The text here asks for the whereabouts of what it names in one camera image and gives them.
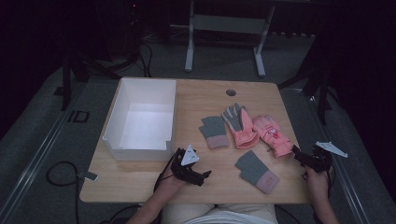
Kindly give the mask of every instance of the wooden table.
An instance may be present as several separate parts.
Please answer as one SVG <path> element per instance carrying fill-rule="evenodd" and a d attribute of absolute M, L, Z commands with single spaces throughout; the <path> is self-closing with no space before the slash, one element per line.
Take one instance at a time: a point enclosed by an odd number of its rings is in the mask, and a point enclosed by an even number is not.
<path fill-rule="evenodd" d="M 228 96 L 228 89 L 235 90 L 236 95 Z M 192 145 L 200 157 L 193 170 L 198 173 L 211 170 L 212 174 L 201 187 L 184 187 L 171 203 L 310 203 L 306 183 L 300 177 L 304 167 L 292 155 L 275 159 L 273 152 L 268 151 L 269 147 L 262 140 L 251 149 L 236 149 L 228 127 L 229 147 L 213 150 L 207 147 L 198 129 L 203 125 L 201 119 L 219 116 L 233 103 L 245 105 L 252 118 L 261 114 L 271 115 L 290 141 L 298 145 L 275 84 L 178 79 L 175 146 L 187 148 Z M 115 161 L 106 148 L 102 135 L 89 169 L 99 175 L 99 178 L 96 182 L 84 182 L 80 199 L 86 203 L 145 202 L 152 194 L 154 183 L 166 162 Z M 271 194 L 262 193 L 239 176 L 240 170 L 234 164 L 248 150 L 253 150 L 280 178 Z"/>

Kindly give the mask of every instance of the pink and gray glove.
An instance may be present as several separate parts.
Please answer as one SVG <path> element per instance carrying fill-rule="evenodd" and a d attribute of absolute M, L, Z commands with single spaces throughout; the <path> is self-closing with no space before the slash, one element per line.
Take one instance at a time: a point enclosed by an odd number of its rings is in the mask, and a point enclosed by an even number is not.
<path fill-rule="evenodd" d="M 222 117 L 230 127 L 237 148 L 254 147 L 260 140 L 257 133 L 253 132 L 253 122 L 244 106 L 231 105 L 222 113 Z"/>
<path fill-rule="evenodd" d="M 291 153 L 293 144 L 289 138 L 280 131 L 279 125 L 268 115 L 259 115 L 253 119 L 253 130 L 273 150 L 276 158 Z"/>

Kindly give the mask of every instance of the gray carpet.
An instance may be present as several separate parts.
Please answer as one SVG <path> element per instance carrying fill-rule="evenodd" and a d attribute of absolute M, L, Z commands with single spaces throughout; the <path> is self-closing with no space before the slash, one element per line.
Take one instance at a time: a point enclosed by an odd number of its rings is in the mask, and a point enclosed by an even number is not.
<path fill-rule="evenodd" d="M 267 76 L 257 76 L 250 48 L 212 47 L 197 39 L 194 64 L 191 73 L 184 72 L 187 51 L 184 35 L 178 35 L 171 43 L 155 42 L 145 38 L 152 49 L 150 72 L 154 77 L 196 78 L 218 80 L 240 80 L 273 82 L 279 84 L 293 77 L 313 38 L 295 36 L 286 38 L 271 35 L 267 38 L 262 57 Z M 146 62 L 149 49 L 142 47 Z M 61 70 L 54 73 L 43 85 L 34 100 L 28 105 L 20 119 L 9 130 L 0 143 L 0 199 L 2 223 L 75 223 L 75 186 L 55 187 L 46 180 L 46 172 L 58 161 L 71 161 L 79 171 L 86 171 L 91 162 L 97 139 L 105 122 L 112 97 L 118 82 L 101 77 L 91 71 L 88 83 L 73 83 L 75 96 L 69 110 L 61 112 L 62 98 L 53 93 L 61 86 Z M 121 69 L 122 76 L 142 77 L 142 64 Z M 329 98 L 332 110 L 326 112 L 328 125 L 318 122 L 315 103 L 304 97 L 299 89 L 304 80 L 281 91 L 293 129 L 302 150 L 309 153 L 316 141 L 332 140 L 335 145 L 348 153 L 349 158 L 338 158 L 337 177 L 332 187 L 332 206 L 342 223 L 392 223 L 396 220 L 396 206 L 389 197 L 376 170 L 353 127 L 347 113 Z M 70 112 L 89 111 L 87 123 L 67 122 Z M 51 129 L 61 124 L 58 130 Z M 50 141 L 48 133 L 54 133 Z M 32 175 L 31 186 L 15 202 L 10 195 L 18 186 L 25 167 L 43 143 L 49 143 L 42 163 Z M 73 181 L 74 171 L 62 165 L 56 169 L 53 178 Z M 117 211 L 129 204 L 97 204 L 79 202 L 80 223 L 100 223 L 110 219 Z M 13 208 L 5 216 L 5 208 Z M 309 204 L 281 204 L 281 207 L 296 216 L 301 223 L 315 223 L 313 210 Z M 120 214 L 130 216 L 134 210 Z M 279 223 L 293 223 L 282 209 L 276 209 Z"/>

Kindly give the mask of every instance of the white tag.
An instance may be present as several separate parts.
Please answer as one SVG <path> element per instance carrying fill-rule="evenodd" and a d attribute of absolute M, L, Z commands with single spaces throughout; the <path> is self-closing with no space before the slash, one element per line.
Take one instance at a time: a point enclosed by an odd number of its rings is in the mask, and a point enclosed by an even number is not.
<path fill-rule="evenodd" d="M 189 145 L 184 153 L 183 160 L 181 161 L 181 165 L 185 166 L 194 162 L 197 162 L 199 157 L 195 154 L 194 149 L 191 145 Z"/>
<path fill-rule="evenodd" d="M 341 149 L 339 149 L 338 147 L 333 145 L 332 142 L 328 142 L 328 143 L 317 142 L 316 145 L 318 147 L 321 147 L 321 148 L 327 150 L 327 151 L 330 151 L 332 153 L 335 153 L 337 155 L 340 155 L 340 156 L 343 156 L 343 157 L 347 158 L 347 153 L 341 151 Z"/>

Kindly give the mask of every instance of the glove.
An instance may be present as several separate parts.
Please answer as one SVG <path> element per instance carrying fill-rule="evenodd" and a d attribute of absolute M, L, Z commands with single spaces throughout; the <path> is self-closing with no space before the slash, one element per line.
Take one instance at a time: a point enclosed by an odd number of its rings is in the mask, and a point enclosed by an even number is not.
<path fill-rule="evenodd" d="M 253 119 L 253 130 L 273 150 L 275 158 L 291 153 L 293 144 L 289 138 L 280 131 L 279 125 L 268 115 L 260 115 Z"/>
<path fill-rule="evenodd" d="M 242 171 L 244 180 L 266 194 L 271 193 L 279 182 L 279 178 L 251 150 L 239 158 L 235 166 Z"/>
<path fill-rule="evenodd" d="M 230 127 L 237 148 L 250 148 L 257 144 L 260 137 L 253 132 L 253 123 L 244 106 L 229 106 L 222 117 Z"/>
<path fill-rule="evenodd" d="M 207 117 L 202 119 L 204 126 L 199 128 L 210 149 L 227 147 L 230 145 L 221 117 Z"/>

